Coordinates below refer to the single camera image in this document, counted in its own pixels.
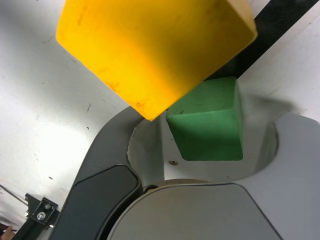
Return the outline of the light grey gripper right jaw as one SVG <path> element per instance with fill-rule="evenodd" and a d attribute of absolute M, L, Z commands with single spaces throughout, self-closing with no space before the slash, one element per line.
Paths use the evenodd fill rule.
<path fill-rule="evenodd" d="M 110 240 L 317 240 L 320 125 L 286 113 L 278 149 L 259 172 L 233 182 L 159 187 L 119 217 Z"/>

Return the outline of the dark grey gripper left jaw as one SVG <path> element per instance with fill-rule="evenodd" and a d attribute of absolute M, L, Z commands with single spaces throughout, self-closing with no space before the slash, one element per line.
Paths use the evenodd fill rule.
<path fill-rule="evenodd" d="M 53 240 L 105 240 L 144 187 L 164 179 L 160 119 L 128 107 L 93 140 L 51 233 Z"/>

